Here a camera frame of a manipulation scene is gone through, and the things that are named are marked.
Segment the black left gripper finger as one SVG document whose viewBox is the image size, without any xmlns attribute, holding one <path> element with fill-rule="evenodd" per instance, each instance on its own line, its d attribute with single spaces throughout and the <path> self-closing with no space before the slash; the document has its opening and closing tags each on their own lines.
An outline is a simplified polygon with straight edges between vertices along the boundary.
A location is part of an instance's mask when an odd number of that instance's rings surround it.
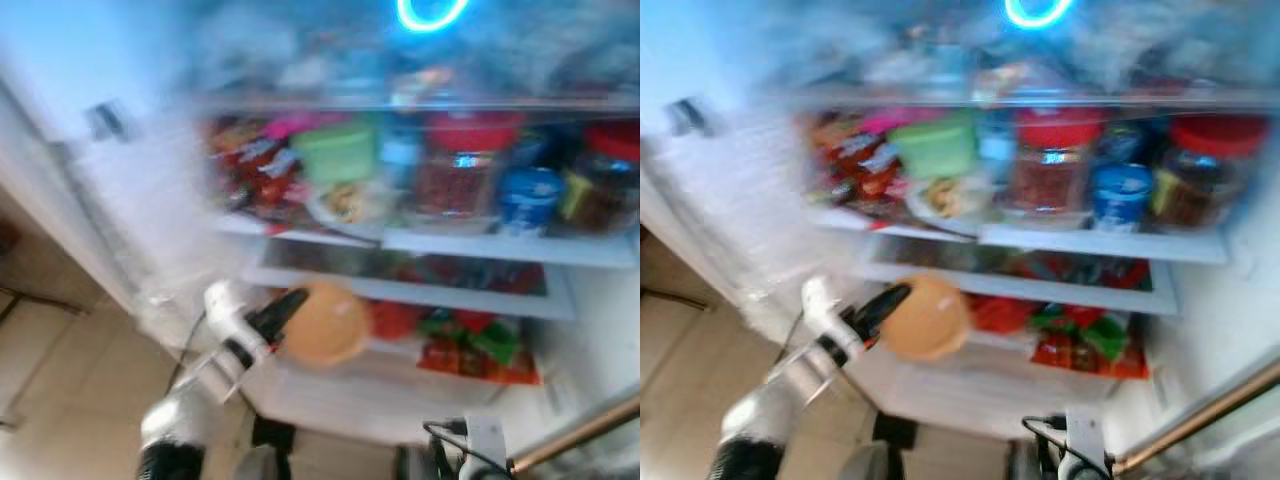
<svg viewBox="0 0 1280 480">
<path fill-rule="evenodd" d="M 858 310 L 858 312 L 874 314 L 878 317 L 879 335 L 882 324 L 911 294 L 911 292 L 913 288 L 909 284 L 893 284 L 886 287 L 881 293 L 868 300 Z"/>
<path fill-rule="evenodd" d="M 280 339 L 285 325 L 308 297 L 308 289 L 293 289 L 278 296 L 256 312 L 256 333 L 264 339 Z"/>
</svg>

